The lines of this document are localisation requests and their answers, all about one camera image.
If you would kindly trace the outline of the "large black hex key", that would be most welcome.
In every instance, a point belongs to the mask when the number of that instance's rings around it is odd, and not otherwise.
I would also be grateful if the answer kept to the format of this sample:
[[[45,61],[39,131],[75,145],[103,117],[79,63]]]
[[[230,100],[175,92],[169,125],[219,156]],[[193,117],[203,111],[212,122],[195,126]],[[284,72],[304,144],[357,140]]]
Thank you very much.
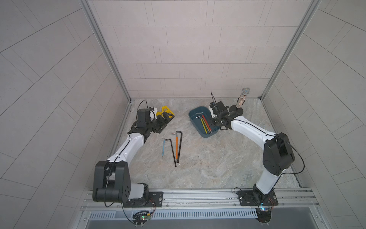
[[[178,158],[177,158],[177,163],[179,163],[179,161],[180,161],[180,154],[181,154],[181,148],[182,148],[183,132],[182,131],[176,131],[176,133],[179,133],[180,134],[180,137],[179,137],[179,145],[178,145]]]

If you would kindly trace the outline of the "red handled hex key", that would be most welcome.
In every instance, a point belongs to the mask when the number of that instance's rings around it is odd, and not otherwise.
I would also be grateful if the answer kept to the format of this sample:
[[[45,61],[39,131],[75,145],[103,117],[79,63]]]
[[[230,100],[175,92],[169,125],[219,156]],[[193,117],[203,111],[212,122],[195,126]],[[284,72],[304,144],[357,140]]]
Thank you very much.
[[[205,122],[205,125],[206,125],[206,128],[207,128],[208,132],[209,133],[212,133],[212,130],[211,130],[211,128],[210,128],[210,126],[209,126],[209,124],[207,122],[207,119],[206,119],[205,115],[203,113],[201,113],[201,116],[204,119],[204,122]]]

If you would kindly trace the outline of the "yellow handled hex key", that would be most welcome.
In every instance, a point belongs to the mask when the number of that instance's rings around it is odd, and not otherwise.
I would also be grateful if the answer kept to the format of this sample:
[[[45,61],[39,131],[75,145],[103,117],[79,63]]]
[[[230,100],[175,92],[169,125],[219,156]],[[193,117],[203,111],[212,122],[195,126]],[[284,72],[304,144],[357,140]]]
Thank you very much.
[[[209,131],[208,126],[207,126],[207,124],[206,124],[206,122],[205,122],[205,120],[204,120],[203,115],[202,115],[201,113],[198,113],[197,115],[198,115],[198,116],[197,116],[196,118],[199,118],[199,119],[201,120],[201,123],[202,123],[202,125],[203,125],[203,128],[204,128],[205,133],[206,133],[206,134],[209,134],[209,133],[210,133],[210,131]]]

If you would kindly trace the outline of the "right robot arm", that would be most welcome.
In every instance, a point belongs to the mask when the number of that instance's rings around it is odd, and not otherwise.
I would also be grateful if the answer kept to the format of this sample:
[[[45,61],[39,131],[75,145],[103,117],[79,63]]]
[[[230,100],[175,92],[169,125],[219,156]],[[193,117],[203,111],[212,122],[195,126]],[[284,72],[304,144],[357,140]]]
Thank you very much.
[[[264,171],[253,187],[255,203],[262,203],[274,190],[276,183],[284,170],[295,161],[289,139],[286,134],[267,131],[249,120],[243,114],[242,108],[224,106],[222,102],[210,104],[212,122],[217,127],[234,130],[263,149]]]

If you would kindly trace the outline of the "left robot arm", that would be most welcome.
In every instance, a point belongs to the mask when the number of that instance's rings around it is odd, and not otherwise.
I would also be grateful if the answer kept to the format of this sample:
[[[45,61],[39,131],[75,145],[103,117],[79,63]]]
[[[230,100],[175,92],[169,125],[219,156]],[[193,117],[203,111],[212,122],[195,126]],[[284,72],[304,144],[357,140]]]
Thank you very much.
[[[106,161],[99,161],[94,170],[92,199],[95,202],[128,204],[143,207],[149,203],[147,184],[132,183],[129,164],[146,143],[150,134],[161,133],[174,114],[156,108],[139,109],[126,141]]]

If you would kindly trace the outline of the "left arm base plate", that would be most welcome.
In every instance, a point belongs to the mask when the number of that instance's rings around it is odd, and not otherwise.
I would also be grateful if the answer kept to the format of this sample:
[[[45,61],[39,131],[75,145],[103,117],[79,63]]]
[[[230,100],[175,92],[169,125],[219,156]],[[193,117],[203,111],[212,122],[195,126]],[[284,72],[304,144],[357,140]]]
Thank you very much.
[[[162,206],[164,193],[149,192],[144,194],[142,198],[128,200],[123,204],[124,208],[152,208],[153,206],[160,208]]]

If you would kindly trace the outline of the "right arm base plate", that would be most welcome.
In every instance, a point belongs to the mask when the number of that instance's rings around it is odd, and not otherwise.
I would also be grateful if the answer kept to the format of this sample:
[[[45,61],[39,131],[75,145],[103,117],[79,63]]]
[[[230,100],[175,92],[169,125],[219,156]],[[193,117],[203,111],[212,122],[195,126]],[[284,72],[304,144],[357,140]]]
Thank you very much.
[[[238,196],[240,205],[243,206],[278,206],[278,200],[274,189],[268,194],[263,194],[258,190],[239,190],[235,192]]]

